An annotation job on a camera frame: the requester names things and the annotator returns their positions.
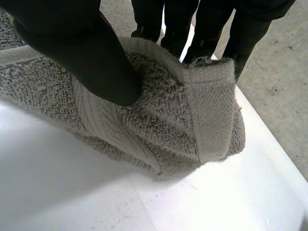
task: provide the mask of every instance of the white table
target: white table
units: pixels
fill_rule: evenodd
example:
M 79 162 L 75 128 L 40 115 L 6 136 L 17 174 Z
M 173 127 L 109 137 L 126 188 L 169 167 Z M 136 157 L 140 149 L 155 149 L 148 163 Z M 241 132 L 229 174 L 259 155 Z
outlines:
M 0 230 L 307 231 L 307 182 L 237 98 L 245 150 L 177 180 L 114 162 L 0 99 Z

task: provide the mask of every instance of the gray towel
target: gray towel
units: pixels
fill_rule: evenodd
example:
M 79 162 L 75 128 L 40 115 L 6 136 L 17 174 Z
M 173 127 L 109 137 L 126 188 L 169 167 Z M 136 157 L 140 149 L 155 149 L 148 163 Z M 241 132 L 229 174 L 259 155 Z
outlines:
M 120 107 L 87 91 L 28 46 L 0 51 L 0 95 L 63 125 L 102 154 L 170 177 L 244 148 L 232 60 L 181 64 L 157 44 L 120 38 L 142 77 L 140 100 Z

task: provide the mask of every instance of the towel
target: towel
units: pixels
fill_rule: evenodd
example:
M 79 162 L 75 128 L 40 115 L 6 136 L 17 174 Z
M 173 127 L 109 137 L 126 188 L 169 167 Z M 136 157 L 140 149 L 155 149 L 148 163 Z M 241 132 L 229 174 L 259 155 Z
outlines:
M 9 20 L 0 13 L 0 21 Z M 0 24 L 11 28 L 9 22 Z M 7 28 L 0 28 L 3 44 L 16 35 Z M 15 39 L 0 45 L 0 95 L 59 123 L 116 161 L 171 177 L 244 148 L 231 59 L 181 64 L 155 43 L 119 38 L 142 78 L 139 101 L 121 107 L 93 95 L 58 64 Z

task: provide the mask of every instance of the concrete floor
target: concrete floor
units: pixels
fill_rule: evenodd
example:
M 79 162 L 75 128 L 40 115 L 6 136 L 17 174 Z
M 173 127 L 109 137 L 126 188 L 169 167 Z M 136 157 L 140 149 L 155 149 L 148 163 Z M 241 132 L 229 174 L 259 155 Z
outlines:
M 229 38 L 227 22 L 215 54 Z M 308 180 L 308 4 L 297 0 L 256 45 L 238 86 Z

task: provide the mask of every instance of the black glove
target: black glove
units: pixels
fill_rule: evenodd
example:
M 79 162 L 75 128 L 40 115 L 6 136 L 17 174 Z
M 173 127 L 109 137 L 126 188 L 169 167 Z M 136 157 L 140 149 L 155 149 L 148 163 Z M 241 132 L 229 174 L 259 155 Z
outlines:
M 71 72 L 93 94 L 134 104 L 141 82 L 99 0 L 0 0 L 22 39 Z

